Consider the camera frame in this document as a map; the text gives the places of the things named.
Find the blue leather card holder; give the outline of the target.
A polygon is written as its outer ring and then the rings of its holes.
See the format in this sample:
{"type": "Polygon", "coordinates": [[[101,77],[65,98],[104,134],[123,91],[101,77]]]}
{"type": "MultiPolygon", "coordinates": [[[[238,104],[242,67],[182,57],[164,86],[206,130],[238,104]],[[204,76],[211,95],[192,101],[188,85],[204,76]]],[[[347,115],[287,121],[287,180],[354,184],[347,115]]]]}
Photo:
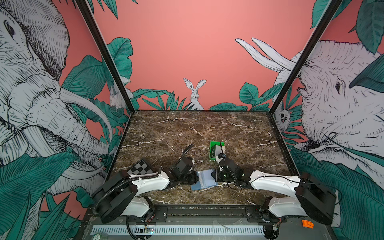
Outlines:
{"type": "Polygon", "coordinates": [[[198,191],[198,190],[208,189],[208,188],[217,186],[218,183],[215,181],[215,179],[212,176],[213,172],[214,172],[213,169],[197,171],[199,180],[197,181],[196,184],[191,185],[191,190],[198,191]]]}

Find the green plastic card tray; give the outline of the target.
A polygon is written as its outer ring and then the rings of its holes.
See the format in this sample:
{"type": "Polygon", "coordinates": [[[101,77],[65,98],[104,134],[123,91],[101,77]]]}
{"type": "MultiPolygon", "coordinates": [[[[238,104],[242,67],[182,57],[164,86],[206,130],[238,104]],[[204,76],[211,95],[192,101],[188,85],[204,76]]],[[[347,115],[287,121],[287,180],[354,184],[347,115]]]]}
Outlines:
{"type": "Polygon", "coordinates": [[[214,158],[214,149],[215,149],[215,145],[225,146],[225,143],[223,143],[223,142],[216,142],[216,141],[211,141],[211,142],[210,142],[209,158],[210,158],[212,161],[215,161],[215,160],[216,160],[216,158],[214,158]]]}

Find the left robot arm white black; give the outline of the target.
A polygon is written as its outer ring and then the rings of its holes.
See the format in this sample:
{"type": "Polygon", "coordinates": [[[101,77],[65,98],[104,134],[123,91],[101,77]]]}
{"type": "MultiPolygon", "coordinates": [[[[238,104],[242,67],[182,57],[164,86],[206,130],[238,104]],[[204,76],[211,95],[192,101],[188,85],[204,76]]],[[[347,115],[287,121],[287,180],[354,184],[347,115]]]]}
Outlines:
{"type": "Polygon", "coordinates": [[[92,195],[93,214],[106,224],[120,216],[145,217],[153,208],[151,201],[140,195],[151,191],[171,189],[177,185],[194,185],[199,181],[195,162],[181,157],[169,168],[146,175],[130,175],[123,170],[107,180],[92,195]]]}

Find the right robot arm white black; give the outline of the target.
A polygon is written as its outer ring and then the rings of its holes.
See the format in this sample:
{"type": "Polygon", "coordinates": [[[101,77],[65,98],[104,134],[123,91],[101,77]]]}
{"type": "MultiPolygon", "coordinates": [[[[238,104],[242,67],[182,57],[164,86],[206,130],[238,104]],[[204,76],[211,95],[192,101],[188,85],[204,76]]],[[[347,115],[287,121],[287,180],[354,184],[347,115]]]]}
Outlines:
{"type": "Polygon", "coordinates": [[[259,209],[259,216],[267,223],[277,223],[290,217],[309,217],[331,225],[337,196],[314,176],[282,176],[254,169],[242,169],[225,154],[215,155],[219,168],[212,174],[217,182],[234,184],[241,189],[265,190],[281,194],[281,198],[267,197],[259,209]]]}

